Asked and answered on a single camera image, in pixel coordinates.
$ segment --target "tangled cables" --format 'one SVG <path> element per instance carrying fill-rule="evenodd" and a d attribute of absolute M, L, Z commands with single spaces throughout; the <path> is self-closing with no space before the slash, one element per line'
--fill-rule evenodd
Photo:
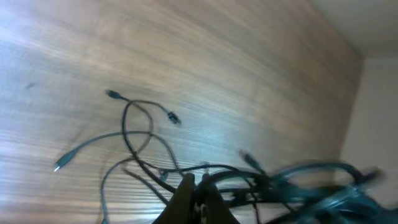
<path fill-rule="evenodd" d="M 366 183 L 374 180 L 377 177 L 378 171 L 364 175 L 353 166 L 341 162 L 318 162 L 306 164 L 303 166 L 289 168 L 279 172 L 276 175 L 269 176 L 261 169 L 259 163 L 254 158 L 244 151 L 241 151 L 240 156 L 254 169 L 253 172 L 243 171 L 235 167 L 221 164 L 204 164 L 182 169 L 179 167 L 173 150 L 167 144 L 167 141 L 159 135 L 153 133 L 154 120 L 152 119 L 150 113 L 143 108 L 142 105 L 156 106 L 168 116 L 169 120 L 173 124 L 180 124 L 181 121 L 174 112 L 167 110 L 159 103 L 146 100 L 130 100 L 112 90 L 107 90 L 106 94 L 111 98 L 124 100 L 127 102 L 121 120 L 121 132 L 104 134 L 102 136 L 90 139 L 64 154 L 55 163 L 55 171 L 57 171 L 70 162 L 85 146 L 104 138 L 113 136 L 123 137 L 123 141 L 131 153 L 131 157 L 117 162 L 105 173 L 103 177 L 100 187 L 101 204 L 103 209 L 102 224 L 109 223 L 109 215 L 108 209 L 106 207 L 104 192 L 106 179 L 110 173 L 115 170 L 115 168 L 125 165 L 131 161 L 135 161 L 156 184 L 171 193 L 175 193 L 176 188 L 166 183 L 169 173 L 178 173 L 184 177 L 185 172 L 198 169 L 226 169 L 227 171 L 217 172 L 210 175 L 209 178 L 201 181 L 195 189 L 195 194 L 200 198 L 201 195 L 205 194 L 205 189 L 212 184 L 226 179 L 241 178 L 243 181 L 245 181 L 245 183 L 247 183 L 247 188 L 220 189 L 219 191 L 221 194 L 232 194 L 232 200 L 224 201 L 229 208 L 249 204 L 253 205 L 256 213 L 257 223 L 261 222 L 257 209 L 258 203 L 281 203 L 289 210 L 289 212 L 285 215 L 282 215 L 279 218 L 271 220 L 267 223 L 313 223 L 315 220 L 318 220 L 320 223 L 380 223 L 379 221 L 382 220 L 382 217 L 385 217 L 386 214 L 390 212 L 390 210 L 382 208 L 373 199 L 361 191 Z M 127 112 L 131 106 L 134 106 L 147 116 L 149 120 L 148 131 L 127 130 L 126 118 Z M 141 146 L 135 149 L 128 138 L 130 134 L 145 135 L 146 139 Z M 166 148 L 174 165 L 174 169 L 164 169 L 157 167 L 140 159 L 139 153 L 147 147 L 152 138 L 160 142 Z M 154 174 L 149 168 L 157 170 L 159 175 Z M 169 201 L 148 181 L 127 170 L 126 166 L 121 166 L 121 169 L 125 174 L 141 181 L 144 185 L 151 189 L 151 191 L 153 191 L 153 193 L 156 194 L 159 200 L 161 200 L 163 203 L 166 205 L 169 203 Z M 343 170 L 352 176 L 353 181 L 346 186 L 329 185 L 314 189 L 303 189 L 289 182 L 289 178 L 295 175 L 307 174 L 309 172 L 318 170 Z"/>

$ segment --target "white wall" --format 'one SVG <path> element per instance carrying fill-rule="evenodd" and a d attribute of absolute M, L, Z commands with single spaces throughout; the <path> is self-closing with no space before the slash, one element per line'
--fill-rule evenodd
<path fill-rule="evenodd" d="M 312 0 L 365 57 L 398 57 L 397 0 Z"/>
<path fill-rule="evenodd" d="M 398 202 L 398 58 L 366 61 L 341 159 L 382 169 L 386 179 L 369 193 L 383 205 Z"/>

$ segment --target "black cable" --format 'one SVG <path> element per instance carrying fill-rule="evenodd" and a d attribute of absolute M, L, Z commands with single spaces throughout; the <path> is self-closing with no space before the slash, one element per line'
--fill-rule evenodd
<path fill-rule="evenodd" d="M 305 164 L 302 166 L 296 166 L 293 168 L 289 168 L 286 170 L 280 171 L 276 175 L 269 176 L 266 174 L 264 170 L 261 169 L 258 162 L 251 157 L 249 154 L 239 152 L 241 157 L 257 172 L 249 172 L 249 171 L 241 171 L 235 167 L 227 166 L 227 165 L 218 165 L 218 164 L 205 164 L 201 166 L 194 166 L 188 168 L 179 168 L 177 160 L 175 158 L 174 152 L 171 147 L 167 144 L 167 141 L 161 138 L 160 136 L 153 133 L 154 131 L 154 120 L 150 113 L 143 108 L 140 104 L 148 104 L 153 105 L 160 108 L 164 113 L 167 114 L 169 120 L 174 124 L 179 124 L 180 120 L 178 116 L 174 112 L 170 112 L 166 108 L 164 108 L 161 104 L 146 101 L 146 100 L 129 100 L 119 93 L 115 91 L 107 91 L 108 96 L 124 100 L 127 102 L 127 105 L 123 111 L 122 121 L 121 121 L 121 132 L 119 133 L 109 133 L 104 134 L 102 136 L 98 136 L 96 138 L 90 139 L 89 141 L 83 142 L 76 148 L 72 149 L 70 152 L 66 153 L 55 163 L 55 170 L 62 168 L 66 165 L 73 157 L 85 146 L 98 141 L 100 139 L 112 137 L 112 136 L 123 136 L 124 143 L 126 144 L 127 149 L 131 153 L 132 157 L 121 160 L 113 165 L 107 173 L 104 175 L 103 180 L 101 182 L 100 192 L 101 192 L 101 203 L 103 208 L 103 224 L 109 223 L 108 210 L 106 208 L 106 200 L 104 196 L 104 186 L 106 183 L 106 179 L 109 177 L 110 173 L 121 164 L 126 164 L 130 161 L 135 161 L 140 168 L 157 184 L 163 187 L 165 190 L 174 193 L 175 188 L 165 183 L 164 180 L 158 178 L 152 171 L 150 171 L 147 167 L 153 168 L 161 174 L 162 177 L 167 176 L 168 173 L 178 172 L 182 177 L 184 172 L 189 172 L 198 169 L 209 169 L 209 168 L 224 168 L 228 169 L 228 171 L 218 172 L 213 175 L 210 175 L 207 179 L 201 181 L 197 188 L 195 189 L 195 195 L 198 198 L 205 198 L 206 189 L 216 184 L 219 181 L 230 179 L 230 178 L 241 178 L 243 179 L 249 186 L 249 188 L 242 189 L 220 189 L 220 193 L 232 193 L 234 199 L 226 200 L 225 202 L 229 205 L 229 207 L 238 207 L 243 205 L 252 204 L 255 213 L 257 223 L 260 223 L 259 219 L 259 211 L 257 209 L 257 203 L 282 203 L 287 207 L 290 212 L 282 215 L 279 218 L 269 221 L 268 223 L 285 223 L 291 221 L 302 222 L 304 219 L 308 220 L 322 220 L 327 215 L 332 217 L 334 220 L 337 220 L 338 223 L 345 222 L 344 220 L 349 220 L 353 215 L 354 216 L 363 216 L 370 219 L 374 219 L 377 214 L 381 214 L 383 208 L 381 208 L 374 200 L 365 196 L 360 192 L 360 188 L 369 181 L 372 181 L 377 174 L 372 173 L 368 175 L 362 175 L 360 171 L 355 169 L 353 166 L 349 164 L 344 164 L 341 162 L 322 162 L 322 163 L 312 163 Z M 138 110 L 143 112 L 147 119 L 149 120 L 149 128 L 147 131 L 127 131 L 126 128 L 126 117 L 129 107 L 133 105 Z M 145 134 L 146 140 L 135 150 L 131 145 L 128 135 L 129 134 Z M 150 140 L 155 138 L 158 140 L 167 150 L 172 163 L 174 165 L 174 169 L 166 169 L 157 167 L 152 165 L 146 161 L 142 161 L 138 154 L 144 150 Z M 141 176 L 132 173 L 126 167 L 121 166 L 122 171 L 130 175 L 131 177 L 141 181 L 144 185 L 146 185 L 153 193 L 165 204 L 168 204 L 168 200 L 148 181 L 143 179 Z M 354 181 L 347 186 L 325 186 L 319 187 L 315 189 L 301 189 L 294 184 L 289 182 L 289 178 L 294 175 L 299 174 L 307 174 L 309 172 L 314 172 L 317 170 L 343 170 L 349 173 Z M 246 195 L 251 195 L 252 199 L 247 198 Z M 293 210 L 287 203 L 299 203 L 301 206 L 298 207 L 297 210 Z M 367 210 L 362 211 L 359 208 L 366 207 Z"/>

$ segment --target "cable bundle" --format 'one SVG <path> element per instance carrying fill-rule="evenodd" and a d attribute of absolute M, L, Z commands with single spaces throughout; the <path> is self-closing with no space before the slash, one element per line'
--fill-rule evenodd
<path fill-rule="evenodd" d="M 141 169 L 154 182 L 156 182 L 156 184 L 171 193 L 175 193 L 176 189 L 166 183 L 169 173 L 176 172 L 184 177 L 184 172 L 198 169 L 227 169 L 227 171 L 210 175 L 209 178 L 200 182 L 195 189 L 195 195 L 197 198 L 204 198 L 203 194 L 206 192 L 205 189 L 210 185 L 230 178 L 242 178 L 248 184 L 248 188 L 220 189 L 220 193 L 232 194 L 232 200 L 225 200 L 225 203 L 227 203 L 230 208 L 248 204 L 253 205 L 256 212 L 257 223 L 260 223 L 259 212 L 257 209 L 258 203 L 281 203 L 289 210 L 289 213 L 286 213 L 285 215 L 282 215 L 281 217 L 271 220 L 267 223 L 314 223 L 315 220 L 318 220 L 320 223 L 380 223 L 383 218 L 390 217 L 390 214 L 394 213 L 394 211 L 386 210 L 385 208 L 380 207 L 373 199 L 369 198 L 361 191 L 364 184 L 374 180 L 377 177 L 377 171 L 374 171 L 368 175 L 363 175 L 353 166 L 340 162 L 319 162 L 306 164 L 303 166 L 286 169 L 276 175 L 269 176 L 261 169 L 260 165 L 254 158 L 244 151 L 241 151 L 239 153 L 240 156 L 254 169 L 253 172 L 243 171 L 235 167 L 219 164 L 204 164 L 201 166 L 181 169 L 179 168 L 173 150 L 167 144 L 167 141 L 153 133 L 154 121 L 152 116 L 141 105 L 153 105 L 160 108 L 164 113 L 166 113 L 169 120 L 173 124 L 181 123 L 178 116 L 174 112 L 165 109 L 159 103 L 145 100 L 129 100 L 112 90 L 106 91 L 106 94 L 114 99 L 124 100 L 127 102 L 127 105 L 123 111 L 121 132 L 109 133 L 90 139 L 89 141 L 80 144 L 70 152 L 63 155 L 55 163 L 55 171 L 57 171 L 71 161 L 75 155 L 85 146 L 108 137 L 123 137 L 123 141 L 131 153 L 131 157 L 117 162 L 109 169 L 109 171 L 107 171 L 103 177 L 100 189 L 101 204 L 103 209 L 102 224 L 109 223 L 108 209 L 106 207 L 104 194 L 106 179 L 115 168 L 131 161 L 135 161 L 141 167 Z M 134 106 L 147 116 L 149 120 L 148 131 L 127 130 L 126 117 L 130 106 Z M 147 137 L 140 147 L 134 149 L 129 141 L 129 134 L 140 134 L 146 135 Z M 166 148 L 173 162 L 174 169 L 160 168 L 140 159 L 139 153 L 147 147 L 152 138 L 159 141 Z M 149 167 L 157 170 L 159 172 L 159 176 L 154 174 Z M 127 170 L 126 166 L 121 166 L 121 168 L 125 174 L 140 180 L 144 185 L 151 189 L 151 191 L 153 191 L 153 193 L 155 193 L 163 203 L 166 205 L 168 204 L 169 201 L 153 185 L 148 183 L 148 181 Z M 343 170 L 352 176 L 353 182 L 347 186 L 331 185 L 318 187 L 315 189 L 302 189 L 289 182 L 289 178 L 295 175 L 307 174 L 309 172 L 318 170 Z"/>

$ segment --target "wooden panel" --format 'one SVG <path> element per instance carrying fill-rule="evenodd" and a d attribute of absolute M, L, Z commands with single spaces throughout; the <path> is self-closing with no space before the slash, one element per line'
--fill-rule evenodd
<path fill-rule="evenodd" d="M 244 166 L 240 148 L 267 170 L 340 153 L 362 59 L 308 1 L 0 4 L 2 223 L 101 220 L 99 182 L 128 156 L 121 138 L 86 148 L 57 173 L 53 163 L 79 142 L 120 129 L 124 105 L 106 89 L 176 111 L 180 128 L 149 108 L 184 167 Z M 129 122 L 146 128 L 137 111 Z M 156 142 L 142 156 L 170 166 Z M 150 223 L 163 208 L 118 170 L 106 196 L 113 223 Z M 254 221 L 250 208 L 237 214 Z"/>

